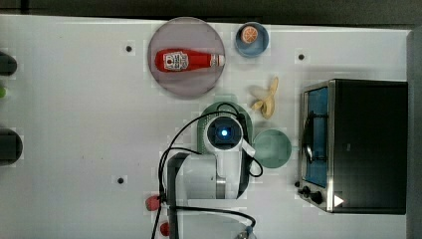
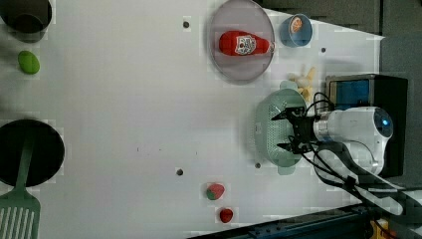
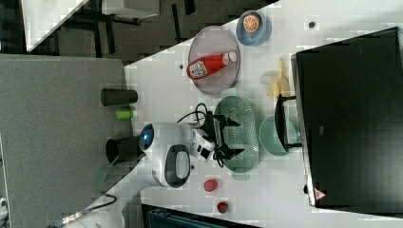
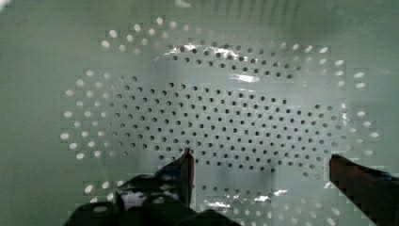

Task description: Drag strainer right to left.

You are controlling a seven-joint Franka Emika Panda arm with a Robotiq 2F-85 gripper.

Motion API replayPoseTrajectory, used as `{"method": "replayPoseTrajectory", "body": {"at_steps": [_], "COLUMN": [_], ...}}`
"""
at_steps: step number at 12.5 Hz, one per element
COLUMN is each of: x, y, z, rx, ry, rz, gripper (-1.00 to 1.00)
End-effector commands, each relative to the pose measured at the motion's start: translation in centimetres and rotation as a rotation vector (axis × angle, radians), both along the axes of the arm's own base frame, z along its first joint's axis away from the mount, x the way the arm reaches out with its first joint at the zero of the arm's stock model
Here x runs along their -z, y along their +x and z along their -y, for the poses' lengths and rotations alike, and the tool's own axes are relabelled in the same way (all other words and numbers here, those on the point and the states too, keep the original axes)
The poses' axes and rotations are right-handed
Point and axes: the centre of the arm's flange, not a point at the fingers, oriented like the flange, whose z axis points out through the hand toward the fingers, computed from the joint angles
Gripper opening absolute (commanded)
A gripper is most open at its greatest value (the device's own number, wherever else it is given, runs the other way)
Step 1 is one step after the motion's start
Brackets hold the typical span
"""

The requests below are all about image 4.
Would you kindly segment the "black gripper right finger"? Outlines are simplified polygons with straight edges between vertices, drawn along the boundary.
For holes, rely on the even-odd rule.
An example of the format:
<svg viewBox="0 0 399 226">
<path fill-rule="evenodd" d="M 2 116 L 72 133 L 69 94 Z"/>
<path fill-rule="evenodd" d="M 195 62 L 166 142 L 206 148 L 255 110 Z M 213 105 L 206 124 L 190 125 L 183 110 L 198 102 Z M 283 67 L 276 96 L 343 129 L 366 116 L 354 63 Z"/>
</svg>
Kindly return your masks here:
<svg viewBox="0 0 399 226">
<path fill-rule="evenodd" d="M 376 226 L 398 226 L 398 178 L 333 154 L 329 181 Z"/>
</svg>

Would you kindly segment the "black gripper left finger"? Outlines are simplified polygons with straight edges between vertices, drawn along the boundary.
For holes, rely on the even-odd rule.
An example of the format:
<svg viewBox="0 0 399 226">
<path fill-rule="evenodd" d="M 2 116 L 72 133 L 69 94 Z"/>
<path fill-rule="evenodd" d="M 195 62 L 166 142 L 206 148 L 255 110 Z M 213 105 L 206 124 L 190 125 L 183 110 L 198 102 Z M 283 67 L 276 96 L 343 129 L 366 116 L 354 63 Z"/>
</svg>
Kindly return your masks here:
<svg viewBox="0 0 399 226">
<path fill-rule="evenodd" d="M 153 174 L 118 186 L 112 202 L 77 207 L 64 226 L 240 226 L 213 209 L 190 207 L 194 188 L 190 149 Z"/>
</svg>

